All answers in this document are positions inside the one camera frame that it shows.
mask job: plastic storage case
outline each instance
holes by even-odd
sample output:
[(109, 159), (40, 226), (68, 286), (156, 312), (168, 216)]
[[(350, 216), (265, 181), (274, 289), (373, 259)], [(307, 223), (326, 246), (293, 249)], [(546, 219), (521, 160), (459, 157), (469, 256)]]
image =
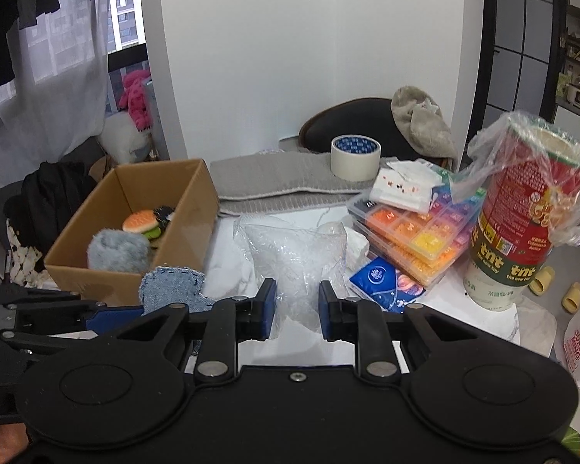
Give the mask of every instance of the plastic storage case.
[(477, 214), (471, 218), (467, 225), (453, 239), (453, 242), (440, 254), (433, 266), (420, 260), (395, 242), (391, 242), (368, 229), (360, 221), (354, 221), (354, 229), (367, 237), (370, 243), (370, 251), (394, 264), (419, 284), (430, 287), (466, 251), (476, 218)]
[(369, 200), (369, 191), (347, 204), (353, 217), (369, 229), (396, 242), (434, 266), (453, 239), (475, 217), (486, 196), (484, 189), (459, 204), (453, 204), (449, 184), (435, 187), (437, 198), (427, 215), (404, 211)]

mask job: screw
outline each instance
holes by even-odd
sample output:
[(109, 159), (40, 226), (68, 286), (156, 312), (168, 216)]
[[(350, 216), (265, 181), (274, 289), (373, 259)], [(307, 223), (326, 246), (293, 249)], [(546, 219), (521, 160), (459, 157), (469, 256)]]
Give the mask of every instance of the screw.
[(307, 375), (301, 372), (290, 373), (290, 380), (293, 382), (304, 382), (307, 380)]
[(367, 365), (366, 370), (375, 377), (390, 377), (397, 372), (397, 366), (388, 361), (374, 361)]
[(200, 363), (198, 371), (205, 377), (221, 377), (227, 372), (227, 364), (221, 361), (205, 361)]

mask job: sheer curtain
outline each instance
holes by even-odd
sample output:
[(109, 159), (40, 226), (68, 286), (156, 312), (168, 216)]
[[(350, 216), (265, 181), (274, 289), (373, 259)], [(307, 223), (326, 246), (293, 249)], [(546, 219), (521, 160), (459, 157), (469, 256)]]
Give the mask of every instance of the sheer curtain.
[(0, 188), (56, 162), (103, 128), (109, 0), (60, 10), (7, 35), (15, 80), (0, 87)]

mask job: blue packaging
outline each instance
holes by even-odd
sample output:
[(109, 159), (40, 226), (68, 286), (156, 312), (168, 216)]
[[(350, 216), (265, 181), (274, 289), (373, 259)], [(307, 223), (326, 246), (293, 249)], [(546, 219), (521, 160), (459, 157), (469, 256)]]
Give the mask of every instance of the blue packaging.
[(384, 258), (374, 258), (350, 278), (353, 290), (362, 297), (374, 300), (383, 309), (401, 314), (425, 288), (400, 272)]

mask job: pink plush toy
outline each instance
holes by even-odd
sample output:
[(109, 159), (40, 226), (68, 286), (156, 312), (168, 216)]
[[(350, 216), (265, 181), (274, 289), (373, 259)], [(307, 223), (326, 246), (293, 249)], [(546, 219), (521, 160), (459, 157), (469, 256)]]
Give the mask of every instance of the pink plush toy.
[(144, 86), (142, 85), (142, 80), (145, 78), (150, 78), (150, 70), (137, 70), (125, 75), (122, 79), (125, 91), (118, 103), (119, 109), (128, 108), (128, 113), (139, 131), (143, 131), (153, 125), (146, 110), (146, 98)]

